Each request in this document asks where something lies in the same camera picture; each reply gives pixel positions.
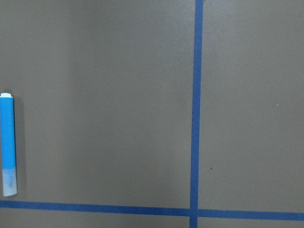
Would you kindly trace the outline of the blue highlighter pen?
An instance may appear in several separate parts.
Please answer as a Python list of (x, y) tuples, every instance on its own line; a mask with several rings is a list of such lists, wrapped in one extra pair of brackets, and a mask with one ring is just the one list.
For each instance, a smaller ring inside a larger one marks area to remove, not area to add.
[(2, 158), (3, 196), (17, 194), (14, 98), (0, 94), (0, 143)]

